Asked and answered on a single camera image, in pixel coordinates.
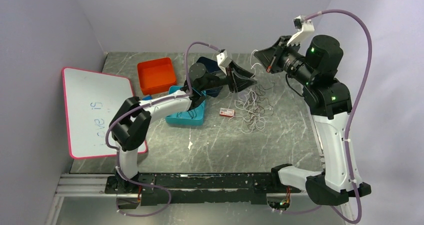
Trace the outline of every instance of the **white bracket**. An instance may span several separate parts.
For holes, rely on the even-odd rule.
[[[226,67],[228,65],[226,60],[231,60],[231,57],[228,55],[226,50],[216,55],[216,61],[218,62],[218,67],[225,73],[225,75],[227,75]]]
[[[300,19],[302,21],[304,16],[298,16],[295,19]],[[287,46],[296,46],[300,45],[305,39],[307,39],[311,34],[315,32],[314,24],[312,20],[306,20],[301,22],[302,28],[298,29],[297,32],[291,36],[290,40],[287,42]]]

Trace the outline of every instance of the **whiteboard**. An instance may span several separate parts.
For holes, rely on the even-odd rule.
[[[65,67],[62,69],[69,154],[74,159],[116,155],[105,135],[123,102],[134,96],[126,77]],[[115,145],[112,134],[109,143]],[[146,141],[138,148],[147,152]]]

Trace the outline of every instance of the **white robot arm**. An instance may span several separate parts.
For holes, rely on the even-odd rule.
[[[182,90],[178,90],[172,94],[169,94],[166,97],[174,97],[178,95],[184,95],[186,92]],[[163,99],[164,97],[156,98],[153,100],[140,100],[140,105],[152,103],[155,100]],[[157,105],[149,106],[145,109],[146,112],[150,113],[151,119],[150,123],[165,118],[166,116],[169,116],[171,114],[184,112],[190,109],[190,106],[192,104],[192,100],[188,97],[177,97],[175,99],[169,99],[165,100],[163,102],[160,102]],[[122,169],[122,172],[124,175],[126,175],[128,178],[133,178],[136,176],[139,172],[138,166],[137,166],[137,154],[138,149],[133,150],[126,150],[123,151],[123,148],[121,147],[120,143],[118,141],[115,141],[116,146],[121,150],[119,152],[119,160],[120,160],[120,167]]]
[[[288,78],[303,85],[302,94],[296,93],[303,97],[312,115],[324,152],[325,171],[308,171],[291,164],[274,167],[272,171],[283,185],[306,191],[318,205],[341,205],[355,196],[352,183],[359,186],[360,197],[371,193],[371,186],[359,175],[352,142],[344,141],[352,102],[349,89],[335,78],[343,50],[335,38],[317,35],[306,56],[302,56],[298,53],[300,43],[314,32],[314,25],[299,16],[294,19],[294,26],[298,30],[296,34],[281,36],[273,46],[255,52],[254,56],[268,73],[286,72],[286,82],[291,89]],[[347,156],[345,142],[348,142],[350,156]],[[351,180],[349,163],[354,180]]]

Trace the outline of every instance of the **orange tray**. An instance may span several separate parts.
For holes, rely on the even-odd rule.
[[[177,77],[169,57],[140,62],[137,71],[144,95],[168,92],[171,86],[177,85]]]

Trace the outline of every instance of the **white wall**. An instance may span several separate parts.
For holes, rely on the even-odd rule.
[[[68,154],[61,69],[104,54],[76,0],[0,0],[0,224],[44,224]]]
[[[423,224],[424,0],[332,0],[328,8],[358,15],[373,42],[351,132],[358,169],[372,186],[362,199],[361,224]],[[356,95],[367,59],[360,26],[345,15],[327,14],[317,32],[340,41],[344,57],[337,77]]]
[[[79,2],[105,51],[184,52],[191,42],[203,41],[231,53],[250,53],[295,33],[293,18],[325,9],[330,0]]]

